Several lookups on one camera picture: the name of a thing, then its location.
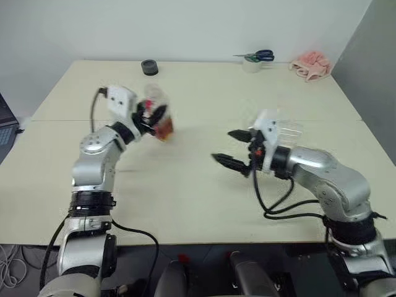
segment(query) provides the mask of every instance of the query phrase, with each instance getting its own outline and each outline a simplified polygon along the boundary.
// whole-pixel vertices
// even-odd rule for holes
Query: floor
[[[387,241],[387,249],[395,255],[396,241]],[[190,278],[189,297],[235,295],[232,287],[232,273],[228,267],[227,256],[231,251],[242,251],[251,259],[258,261],[271,276],[288,273],[295,295],[286,296],[347,296],[341,290],[336,276],[327,260],[323,244],[195,244],[164,245],[153,274],[149,296],[153,296],[156,283],[171,260],[187,261]],[[44,255],[42,249],[24,247],[26,258],[33,265],[40,266]],[[145,278],[150,269],[154,255],[153,246],[121,247],[118,251],[116,272],[103,281],[103,289],[132,283],[138,278]],[[21,273],[21,267],[14,267],[13,272]],[[39,270],[28,268],[25,280],[14,289],[3,288],[0,297],[25,296],[38,294]],[[47,281],[56,276],[55,266],[48,270]]]

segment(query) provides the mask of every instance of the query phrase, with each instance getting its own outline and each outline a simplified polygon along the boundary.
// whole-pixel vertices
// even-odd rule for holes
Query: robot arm
[[[58,254],[59,277],[40,288],[39,297],[101,296],[103,278],[116,268],[116,237],[108,233],[116,205],[111,195],[115,166],[126,145],[139,141],[161,120],[166,108],[158,107],[155,120],[144,118],[144,105],[123,87],[104,92],[115,123],[84,137],[80,157],[72,169],[72,200],[64,222]]]
[[[396,292],[393,268],[374,227],[379,215],[371,210],[370,188],[363,175],[326,151],[279,146],[276,121],[266,119],[263,113],[249,131],[235,130],[229,135],[250,143],[249,158],[254,158],[254,166],[252,161],[245,165],[224,154],[213,154],[216,161],[245,177],[255,168],[273,171],[278,178],[293,178],[319,200],[324,225],[335,246],[329,248],[329,259],[344,289],[359,291],[364,297]],[[384,283],[387,289],[379,289]]]

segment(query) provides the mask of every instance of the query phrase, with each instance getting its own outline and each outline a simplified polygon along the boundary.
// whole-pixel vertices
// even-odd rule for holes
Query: table
[[[105,85],[111,75],[116,77],[113,83],[115,80],[121,80],[121,77],[127,75],[127,71],[122,70],[134,69],[133,65],[138,66],[136,62],[78,61],[55,86],[33,116],[33,121],[12,152],[0,166],[0,223],[3,226],[12,226],[2,229],[0,242],[48,244],[57,225],[66,215],[70,202],[71,168],[79,155],[78,143],[89,133],[88,114],[86,114],[90,104],[88,93],[90,91],[93,93],[98,85]],[[172,95],[186,94],[188,88],[182,92],[183,85],[186,87],[192,84],[186,79],[179,84],[172,82],[173,77],[179,77],[180,69],[186,72],[190,69],[191,77],[198,76],[196,71],[203,73],[203,68],[210,73],[217,71],[219,74],[220,69],[223,69],[227,72],[226,76],[233,79],[245,75],[239,72],[234,64],[164,63],[161,65],[160,72],[173,73],[173,76],[164,75],[162,80],[167,86],[174,84],[174,88],[168,90],[161,84],[164,90],[168,94],[172,92]],[[101,80],[101,76],[97,75],[100,69],[103,73],[111,75],[105,74],[103,76],[107,78]],[[306,104],[306,108],[300,108],[301,113],[296,113],[294,118],[304,127],[299,144],[326,149],[343,164],[360,171],[370,182],[373,209],[389,217],[387,221],[376,222],[378,229],[385,238],[394,238],[396,230],[393,226],[396,218],[393,216],[393,209],[396,202],[390,197],[393,196],[392,182],[396,178],[396,167],[365,123],[360,120],[357,112],[347,102],[334,80],[328,78],[318,82],[317,85],[310,85],[302,80],[295,81],[285,67],[266,71],[258,74],[260,76],[263,73],[263,76],[267,77],[266,82],[274,81],[271,75],[274,72],[275,77],[283,77],[285,82],[290,82],[289,88],[287,85],[284,86],[287,89],[312,88],[314,90],[312,92],[318,94],[321,84],[325,90],[323,91],[325,97],[329,96],[327,92],[335,94],[334,102],[339,102],[337,105],[341,106],[340,112],[324,113],[324,119],[320,119],[318,113],[325,111],[326,102],[313,103],[310,109],[308,102],[314,101],[314,98],[302,94],[296,95],[296,98],[301,100],[301,106]],[[132,73],[132,76],[139,75],[137,71]],[[86,94],[86,99],[71,96],[77,94],[73,80],[74,84],[81,83],[81,80],[86,82],[80,84],[81,93]],[[142,89],[144,86],[142,87],[141,84],[146,83],[148,78],[143,77],[138,81],[139,87],[135,89]],[[89,91],[89,88],[85,87],[88,82],[92,85]],[[216,89],[216,85],[224,86],[225,82],[215,84],[208,81],[208,84],[211,84],[214,93],[220,95],[221,92]],[[62,95],[61,90],[67,92],[67,86],[71,88],[69,93]],[[234,92],[227,90],[225,93],[232,96],[234,93],[242,95],[247,92],[244,95],[246,98],[249,94],[258,95],[258,88],[263,92],[266,89],[257,84],[250,86],[254,88],[251,91],[238,85]],[[194,94],[193,98],[198,100],[199,96],[195,92]],[[323,240],[324,227],[315,218],[282,222],[264,219],[254,196],[251,179],[245,179],[212,160],[210,154],[214,152],[225,152],[247,160],[245,145],[226,134],[231,129],[242,128],[238,124],[242,124],[243,120],[235,118],[240,112],[238,109],[242,106],[237,101],[238,97],[231,97],[236,103],[231,104],[230,100],[227,113],[218,113],[215,118],[211,118],[215,115],[216,109],[220,110],[219,102],[214,102],[211,105],[212,109],[209,109],[201,120],[197,114],[208,110],[207,105],[210,104],[208,97],[202,97],[201,104],[194,102],[191,106],[187,104],[187,97],[176,96],[177,100],[173,100],[171,95],[170,97],[176,128],[171,140],[164,143],[150,136],[144,137],[141,142],[129,145],[117,165],[114,197],[118,204],[111,214],[118,223],[147,230],[163,244]],[[223,97],[220,97],[219,101],[226,102]],[[255,103],[259,104],[260,101],[253,101],[252,105]],[[290,103],[291,106],[293,104],[300,106],[298,102]],[[77,106],[84,106],[87,112],[82,112]],[[108,122],[103,108],[103,105],[98,106],[97,118],[100,120],[97,126]],[[288,188],[287,181],[263,174],[260,174],[259,178],[259,184],[268,203],[274,202]],[[305,199],[312,199],[311,193],[297,186],[289,203]],[[310,205],[304,207],[304,211],[318,212],[320,209],[318,205]],[[144,236],[125,233],[116,228],[112,231],[117,235],[118,243],[122,245],[151,243]]]

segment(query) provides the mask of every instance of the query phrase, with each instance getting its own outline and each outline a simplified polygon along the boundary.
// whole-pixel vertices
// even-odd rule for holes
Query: pink cloth
[[[298,76],[305,78],[306,82],[313,82],[329,76],[332,66],[329,59],[320,51],[310,51],[292,61],[289,69],[294,69]]]

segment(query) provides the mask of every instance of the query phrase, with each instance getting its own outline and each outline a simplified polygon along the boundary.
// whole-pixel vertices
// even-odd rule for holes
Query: white cable
[[[3,286],[6,288],[15,288],[26,277],[27,266],[25,261],[23,261],[22,259],[15,258],[19,248],[20,246],[18,245],[11,246],[10,252],[7,255],[6,250],[0,244],[0,249],[4,254],[4,259],[0,258],[0,290],[3,288]],[[13,261],[22,263],[25,269],[24,274],[19,279],[15,275],[12,275],[11,273],[11,264]]]

